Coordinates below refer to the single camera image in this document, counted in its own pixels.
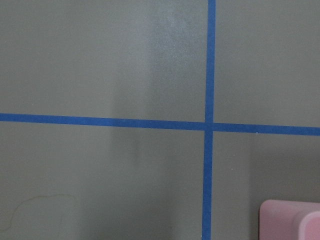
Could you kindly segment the pink plastic bin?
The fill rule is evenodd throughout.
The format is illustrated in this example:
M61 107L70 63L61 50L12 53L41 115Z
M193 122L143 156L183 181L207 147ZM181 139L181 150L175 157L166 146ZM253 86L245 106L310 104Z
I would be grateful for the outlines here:
M260 240L318 240L320 204L266 200L259 209Z

